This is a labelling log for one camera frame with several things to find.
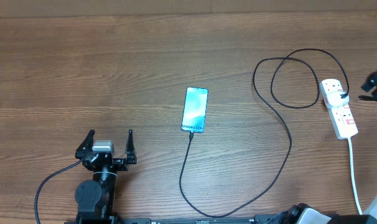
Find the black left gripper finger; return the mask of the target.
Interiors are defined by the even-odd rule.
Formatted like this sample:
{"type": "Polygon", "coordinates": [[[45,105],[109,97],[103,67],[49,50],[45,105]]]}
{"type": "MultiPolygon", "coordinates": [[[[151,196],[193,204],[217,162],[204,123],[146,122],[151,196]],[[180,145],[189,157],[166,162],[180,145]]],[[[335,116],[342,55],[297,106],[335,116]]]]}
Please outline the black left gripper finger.
{"type": "Polygon", "coordinates": [[[136,157],[136,150],[134,147],[134,140],[133,140],[133,130],[129,130],[129,136],[126,143],[126,160],[127,164],[136,164],[137,163],[137,157],[136,157]]]}
{"type": "Polygon", "coordinates": [[[94,137],[95,130],[91,129],[89,130],[88,134],[86,135],[86,138],[83,140],[83,142],[78,146],[78,148],[75,151],[75,158],[76,159],[82,159],[84,158],[85,154],[91,150],[94,143],[94,137]]]}

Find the Samsung Galaxy smartphone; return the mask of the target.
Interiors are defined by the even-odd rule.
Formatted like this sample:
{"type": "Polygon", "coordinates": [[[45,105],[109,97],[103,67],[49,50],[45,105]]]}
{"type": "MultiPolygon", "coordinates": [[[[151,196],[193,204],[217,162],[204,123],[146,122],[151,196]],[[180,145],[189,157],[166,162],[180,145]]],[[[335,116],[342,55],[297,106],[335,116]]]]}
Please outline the Samsung Galaxy smartphone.
{"type": "Polygon", "coordinates": [[[203,133],[208,103],[208,89],[188,87],[185,95],[181,129],[192,133],[203,133]]]}

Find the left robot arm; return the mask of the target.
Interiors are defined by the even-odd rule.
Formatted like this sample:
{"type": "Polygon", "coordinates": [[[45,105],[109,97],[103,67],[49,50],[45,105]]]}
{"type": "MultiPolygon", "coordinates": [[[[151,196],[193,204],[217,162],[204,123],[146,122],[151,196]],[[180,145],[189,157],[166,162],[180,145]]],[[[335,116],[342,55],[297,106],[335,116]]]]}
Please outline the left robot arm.
{"type": "Polygon", "coordinates": [[[118,172],[127,171],[137,163],[133,130],[129,130],[125,158],[114,157],[112,140],[94,140],[90,130],[76,149],[75,157],[93,177],[78,185],[75,200],[78,204],[76,223],[123,223],[120,214],[113,211],[118,172]]]}

